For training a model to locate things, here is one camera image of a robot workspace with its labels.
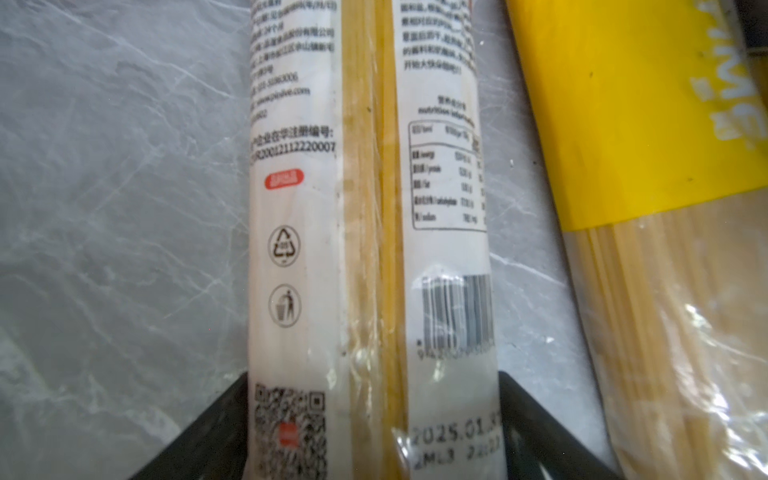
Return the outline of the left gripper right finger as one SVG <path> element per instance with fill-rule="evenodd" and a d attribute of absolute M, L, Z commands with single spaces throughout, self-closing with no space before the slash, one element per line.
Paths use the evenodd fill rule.
<path fill-rule="evenodd" d="M 622 478 L 503 371 L 499 392 L 508 479 Z"/>

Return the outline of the red white spaghetti bag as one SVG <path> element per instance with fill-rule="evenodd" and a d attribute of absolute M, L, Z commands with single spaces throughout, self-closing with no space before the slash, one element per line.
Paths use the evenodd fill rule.
<path fill-rule="evenodd" d="M 255 1 L 247 475 L 503 479 L 468 1 Z"/>

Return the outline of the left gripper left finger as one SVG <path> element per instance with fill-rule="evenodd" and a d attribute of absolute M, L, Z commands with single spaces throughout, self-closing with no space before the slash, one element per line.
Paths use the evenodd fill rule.
<path fill-rule="evenodd" d="M 242 374 L 131 480 L 236 480 L 248 455 L 248 375 Z"/>

